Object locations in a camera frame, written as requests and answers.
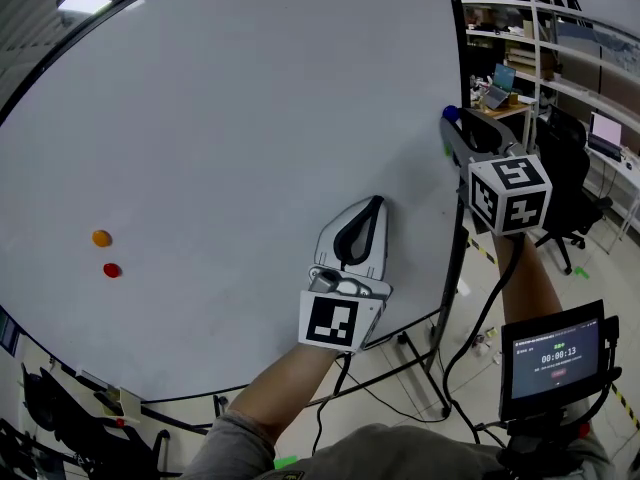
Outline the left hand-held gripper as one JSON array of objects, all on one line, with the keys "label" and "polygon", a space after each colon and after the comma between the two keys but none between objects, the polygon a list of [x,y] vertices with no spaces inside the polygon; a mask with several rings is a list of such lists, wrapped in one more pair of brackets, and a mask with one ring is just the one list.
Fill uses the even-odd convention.
[{"label": "left hand-held gripper", "polygon": [[310,268],[309,288],[300,294],[300,343],[345,353],[364,349],[392,294],[380,281],[387,235],[388,209],[379,195],[351,205],[322,229],[314,253],[322,266]]}]

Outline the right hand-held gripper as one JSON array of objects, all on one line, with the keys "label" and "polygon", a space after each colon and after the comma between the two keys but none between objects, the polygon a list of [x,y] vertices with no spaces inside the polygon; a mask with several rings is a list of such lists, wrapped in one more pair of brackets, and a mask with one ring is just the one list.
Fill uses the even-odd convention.
[{"label": "right hand-held gripper", "polygon": [[441,117],[439,129],[460,165],[465,206],[496,236],[540,227],[552,183],[539,158],[527,154],[500,120],[470,108],[459,115],[461,122]]}]

